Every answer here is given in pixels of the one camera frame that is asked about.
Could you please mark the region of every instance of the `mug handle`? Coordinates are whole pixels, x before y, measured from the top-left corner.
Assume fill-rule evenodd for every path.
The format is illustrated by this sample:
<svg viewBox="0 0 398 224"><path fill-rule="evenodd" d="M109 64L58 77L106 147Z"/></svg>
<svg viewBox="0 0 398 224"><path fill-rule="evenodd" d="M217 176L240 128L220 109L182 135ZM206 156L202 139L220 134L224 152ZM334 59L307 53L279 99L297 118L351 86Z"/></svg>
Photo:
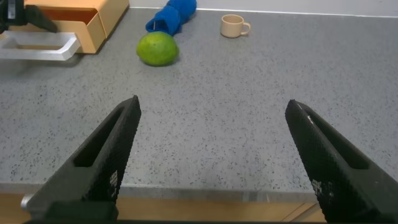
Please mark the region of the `mug handle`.
<svg viewBox="0 0 398 224"><path fill-rule="evenodd" d="M248 34L248 33L250 32L251 26L250 26L250 24L248 24L247 22L244 22L243 25L244 25L244 26L247 26L247 27L248 27L248 30L242 32L241 35L246 35L246 34Z"/></svg>

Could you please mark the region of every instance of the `open drawer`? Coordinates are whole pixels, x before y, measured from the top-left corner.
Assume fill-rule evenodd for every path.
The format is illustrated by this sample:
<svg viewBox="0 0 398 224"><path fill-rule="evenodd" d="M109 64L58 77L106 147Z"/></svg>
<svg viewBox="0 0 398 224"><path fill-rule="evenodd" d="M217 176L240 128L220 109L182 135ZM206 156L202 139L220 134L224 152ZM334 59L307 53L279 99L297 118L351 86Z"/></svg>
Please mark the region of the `open drawer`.
<svg viewBox="0 0 398 224"><path fill-rule="evenodd" d="M77 52L94 54L128 8L129 0L25 0L25 4L38 6L59 32L75 33L81 46ZM11 26L9 30L46 32L32 24Z"/></svg>

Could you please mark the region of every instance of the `countertop edge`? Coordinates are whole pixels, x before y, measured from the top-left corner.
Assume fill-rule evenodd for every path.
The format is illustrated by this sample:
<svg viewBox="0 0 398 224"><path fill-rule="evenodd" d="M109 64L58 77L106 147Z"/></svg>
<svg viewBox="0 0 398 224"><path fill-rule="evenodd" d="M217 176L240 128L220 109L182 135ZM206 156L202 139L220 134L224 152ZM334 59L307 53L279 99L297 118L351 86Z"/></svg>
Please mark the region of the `countertop edge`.
<svg viewBox="0 0 398 224"><path fill-rule="evenodd" d="M34 194L43 184L0 183L0 194ZM173 189L122 185L122 197L222 200L240 202L317 202L311 192L275 192L212 189Z"/></svg>

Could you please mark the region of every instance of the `white wall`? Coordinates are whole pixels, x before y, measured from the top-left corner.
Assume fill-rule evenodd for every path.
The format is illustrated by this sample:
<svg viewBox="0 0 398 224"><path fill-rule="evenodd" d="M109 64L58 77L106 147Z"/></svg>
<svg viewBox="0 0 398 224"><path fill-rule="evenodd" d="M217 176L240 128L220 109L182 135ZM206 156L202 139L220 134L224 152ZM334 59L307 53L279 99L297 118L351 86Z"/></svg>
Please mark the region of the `white wall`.
<svg viewBox="0 0 398 224"><path fill-rule="evenodd" d="M199 9L398 17L398 0L197 0ZM167 0L130 0L131 7L163 7Z"/></svg>

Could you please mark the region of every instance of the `mug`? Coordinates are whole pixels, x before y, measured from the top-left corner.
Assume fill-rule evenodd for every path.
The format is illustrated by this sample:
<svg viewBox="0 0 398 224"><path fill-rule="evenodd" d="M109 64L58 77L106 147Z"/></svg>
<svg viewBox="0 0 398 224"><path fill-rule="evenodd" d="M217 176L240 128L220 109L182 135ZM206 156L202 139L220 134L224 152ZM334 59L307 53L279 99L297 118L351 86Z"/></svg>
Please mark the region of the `mug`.
<svg viewBox="0 0 398 224"><path fill-rule="evenodd" d="M247 31L242 32L243 25L248 27ZM228 38L236 38L250 32L251 26L244 22L243 17L238 15L225 15L221 18L221 35Z"/></svg>

